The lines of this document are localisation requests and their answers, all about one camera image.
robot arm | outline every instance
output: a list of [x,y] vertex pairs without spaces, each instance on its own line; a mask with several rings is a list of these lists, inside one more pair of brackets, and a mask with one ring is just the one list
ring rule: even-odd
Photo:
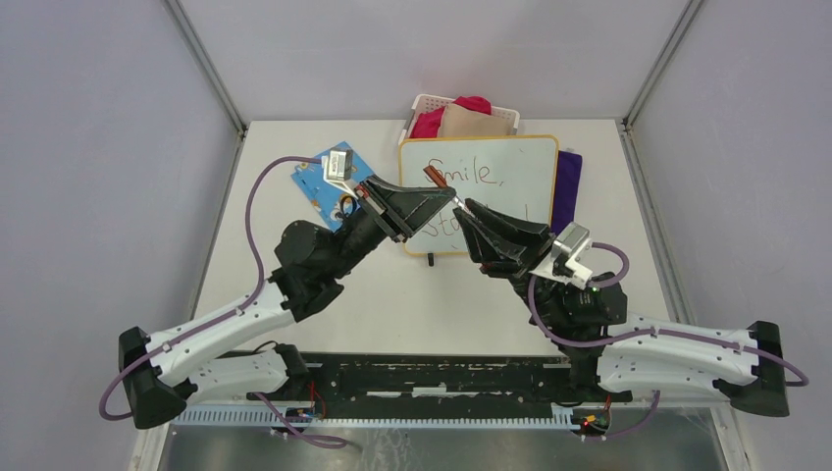
[[[740,410],[789,414],[779,328],[757,322],[745,330],[715,330],[639,317],[627,312],[618,283],[629,261],[620,250],[593,244],[589,231],[570,224],[552,235],[468,199],[454,208],[471,260],[492,278],[507,279],[532,309],[537,325],[570,357],[575,389],[691,391],[727,398]],[[593,272],[580,257],[593,246],[622,257],[617,275]]]
[[147,335],[136,327],[119,336],[123,372],[146,358],[123,373],[136,428],[161,425],[202,400],[302,388],[291,378],[304,376],[306,367],[291,345],[254,355],[221,356],[325,309],[343,292],[338,280],[385,238],[407,240],[455,196],[453,188],[403,188],[376,176],[353,183],[344,170],[351,167],[349,152],[334,149],[322,164],[328,183],[353,194],[360,207],[335,232],[307,221],[290,224],[275,248],[281,267],[272,272],[256,300],[249,299],[250,293],[166,331]]

blue book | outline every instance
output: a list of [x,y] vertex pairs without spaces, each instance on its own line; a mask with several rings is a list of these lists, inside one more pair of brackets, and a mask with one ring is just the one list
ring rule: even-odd
[[[346,141],[334,145],[333,147],[340,147],[342,149],[352,149]],[[329,154],[330,149],[327,149],[315,157],[320,159]],[[370,169],[361,156],[353,149],[352,151],[352,179],[357,183],[365,180],[367,177],[373,175],[373,170]],[[294,167],[294,173],[291,179],[300,187],[303,194],[312,202],[312,206],[321,215],[321,219],[327,224],[332,231],[340,228],[341,220],[338,218],[340,212],[340,201],[346,198],[347,195],[343,191],[334,186],[324,182],[324,171],[320,165],[298,164]],[[356,208],[352,208],[349,203],[344,204],[344,210],[349,213]]]

metal sheet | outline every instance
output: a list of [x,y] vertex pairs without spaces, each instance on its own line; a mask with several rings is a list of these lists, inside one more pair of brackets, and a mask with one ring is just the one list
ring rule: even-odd
[[[616,410],[613,430],[643,410]],[[727,469],[707,409],[663,409],[642,431],[581,444],[563,431],[323,429],[354,445],[320,449],[243,427],[174,426],[160,470],[546,470]]]
[[[285,406],[275,405],[286,416]],[[551,417],[524,418],[489,418],[489,419],[315,419],[290,417],[288,420],[297,429],[514,429],[514,430],[579,430],[580,426],[572,423],[572,409],[568,407],[551,408]],[[190,406],[173,420],[176,426],[213,426],[213,427],[281,427],[282,423],[268,407],[263,404],[197,404]]]

black metal base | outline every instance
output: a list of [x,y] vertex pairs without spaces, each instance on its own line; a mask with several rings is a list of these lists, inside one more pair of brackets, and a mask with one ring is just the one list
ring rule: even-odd
[[[554,402],[604,402],[609,394],[598,387],[573,389],[565,357],[301,355],[309,372],[302,380],[307,388],[300,392],[282,388],[266,396],[309,400],[314,382],[315,391],[326,402],[328,418],[548,418]],[[419,390],[440,385],[448,393],[466,395],[440,397]],[[611,396],[614,402],[633,399],[628,392]]]

whiteboard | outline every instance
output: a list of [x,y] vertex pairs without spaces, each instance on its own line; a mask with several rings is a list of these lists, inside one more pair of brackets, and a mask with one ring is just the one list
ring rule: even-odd
[[[399,182],[434,186],[422,170],[433,165],[463,200],[473,198],[509,216],[548,224],[558,145],[553,135],[409,139],[398,149]],[[411,255],[466,253],[452,209],[448,203],[404,243],[404,250]]]

